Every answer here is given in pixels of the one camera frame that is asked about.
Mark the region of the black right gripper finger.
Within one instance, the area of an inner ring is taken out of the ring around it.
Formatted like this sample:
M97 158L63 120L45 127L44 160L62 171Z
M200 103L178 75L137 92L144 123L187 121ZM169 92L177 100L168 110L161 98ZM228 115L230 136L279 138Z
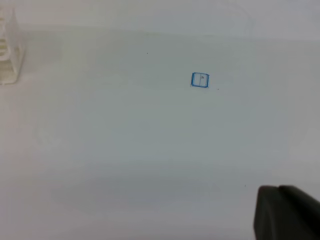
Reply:
M320 202L293 185L260 186L253 230L256 240L318 240Z

